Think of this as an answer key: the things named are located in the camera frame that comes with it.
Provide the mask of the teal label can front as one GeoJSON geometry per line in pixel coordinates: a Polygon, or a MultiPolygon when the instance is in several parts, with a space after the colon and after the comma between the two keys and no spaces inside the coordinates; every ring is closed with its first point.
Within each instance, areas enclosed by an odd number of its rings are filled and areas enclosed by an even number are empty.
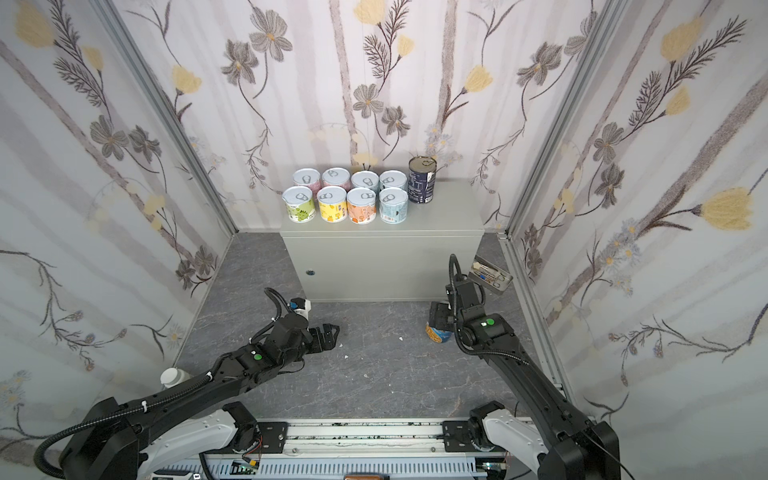
{"type": "Polygon", "coordinates": [[[378,215],[384,223],[403,223],[407,218],[408,205],[408,194],[401,188],[388,187],[379,192],[378,215]]]}

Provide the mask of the teal label can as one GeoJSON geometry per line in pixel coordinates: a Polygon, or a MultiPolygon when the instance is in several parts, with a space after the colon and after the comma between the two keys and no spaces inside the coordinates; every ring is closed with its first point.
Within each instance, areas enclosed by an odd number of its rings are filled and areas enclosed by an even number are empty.
{"type": "Polygon", "coordinates": [[[403,223],[407,218],[408,205],[408,194],[401,188],[388,187],[379,192],[378,215],[384,223],[403,223]]]}
{"type": "Polygon", "coordinates": [[[399,170],[387,170],[379,175],[379,187],[383,192],[389,188],[397,188],[403,191],[407,190],[408,177],[399,170]]]}
{"type": "Polygon", "coordinates": [[[351,183],[354,188],[367,188],[375,193],[380,190],[379,175],[369,170],[361,170],[352,174],[351,183]]]}

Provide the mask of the orange label can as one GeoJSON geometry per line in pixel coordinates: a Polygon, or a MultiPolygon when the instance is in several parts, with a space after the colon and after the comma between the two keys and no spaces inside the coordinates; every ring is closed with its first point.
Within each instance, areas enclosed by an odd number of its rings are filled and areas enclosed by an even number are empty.
{"type": "Polygon", "coordinates": [[[347,205],[353,223],[369,224],[376,218],[377,194],[369,188],[353,188],[347,193],[347,205]]]}

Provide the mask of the green label can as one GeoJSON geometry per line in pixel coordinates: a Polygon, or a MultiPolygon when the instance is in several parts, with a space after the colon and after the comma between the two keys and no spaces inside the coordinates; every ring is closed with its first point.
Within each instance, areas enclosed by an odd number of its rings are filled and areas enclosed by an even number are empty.
{"type": "Polygon", "coordinates": [[[290,187],[283,192],[282,199],[290,221],[302,224],[315,217],[314,194],[309,187],[290,187]]]}

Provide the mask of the black label can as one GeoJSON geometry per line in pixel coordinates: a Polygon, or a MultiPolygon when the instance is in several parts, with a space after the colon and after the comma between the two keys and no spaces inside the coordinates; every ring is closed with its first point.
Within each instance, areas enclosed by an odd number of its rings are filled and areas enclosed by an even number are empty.
{"type": "Polygon", "coordinates": [[[429,156],[413,157],[408,164],[408,197],[417,204],[432,201],[434,196],[437,161],[429,156]]]}

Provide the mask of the yellow label can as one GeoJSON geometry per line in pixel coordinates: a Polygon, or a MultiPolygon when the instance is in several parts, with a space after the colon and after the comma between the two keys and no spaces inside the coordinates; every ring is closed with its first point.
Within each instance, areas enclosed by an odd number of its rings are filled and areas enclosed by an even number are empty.
{"type": "Polygon", "coordinates": [[[347,191],[340,186],[326,186],[319,190],[317,201],[321,218],[327,223],[338,223],[347,218],[347,191]]]}

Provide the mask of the pink label can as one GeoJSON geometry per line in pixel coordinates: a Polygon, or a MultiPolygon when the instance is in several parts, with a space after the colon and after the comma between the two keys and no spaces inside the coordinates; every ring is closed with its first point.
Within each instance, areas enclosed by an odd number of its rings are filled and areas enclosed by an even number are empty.
{"type": "Polygon", "coordinates": [[[314,168],[302,168],[296,170],[292,176],[295,186],[309,188],[314,195],[322,188],[321,174],[314,168]]]}
{"type": "Polygon", "coordinates": [[[324,187],[336,186],[349,191],[352,189],[351,174],[346,168],[333,167],[325,170],[321,175],[324,187]]]}

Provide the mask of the blue corn label can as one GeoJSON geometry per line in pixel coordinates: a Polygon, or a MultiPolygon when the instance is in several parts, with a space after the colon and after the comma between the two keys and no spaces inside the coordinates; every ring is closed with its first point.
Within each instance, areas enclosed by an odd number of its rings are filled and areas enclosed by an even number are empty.
{"type": "Polygon", "coordinates": [[[426,334],[430,340],[439,344],[443,344],[450,341],[453,336],[452,331],[438,329],[431,325],[426,326],[426,334]]]}

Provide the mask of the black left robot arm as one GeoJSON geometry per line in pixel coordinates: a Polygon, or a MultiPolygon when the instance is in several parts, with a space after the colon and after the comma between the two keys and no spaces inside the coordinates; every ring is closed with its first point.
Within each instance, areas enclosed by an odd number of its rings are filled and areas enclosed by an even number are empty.
{"type": "Polygon", "coordinates": [[[288,374],[289,365],[302,363],[307,355],[334,349],[340,333],[333,324],[310,326],[300,312],[306,300],[286,300],[270,287],[264,292],[276,307],[275,316],[244,346],[166,390],[122,404],[113,398],[97,403],[81,423],[38,445],[35,467],[57,479],[138,479],[152,470],[154,441],[218,403],[224,403],[234,429],[219,445],[239,441],[250,448],[258,423],[236,397],[288,374]]]}

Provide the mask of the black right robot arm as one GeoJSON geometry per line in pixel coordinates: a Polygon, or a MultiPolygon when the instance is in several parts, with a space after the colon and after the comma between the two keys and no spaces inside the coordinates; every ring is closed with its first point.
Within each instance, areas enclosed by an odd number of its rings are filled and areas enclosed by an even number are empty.
{"type": "Polygon", "coordinates": [[[500,403],[475,409],[468,421],[477,449],[499,447],[538,479],[620,479],[619,438],[605,421],[596,422],[571,403],[530,358],[511,325],[485,311],[482,286],[449,257],[447,300],[436,302],[430,321],[450,327],[459,350],[486,362],[530,413],[520,421],[500,403]]]}

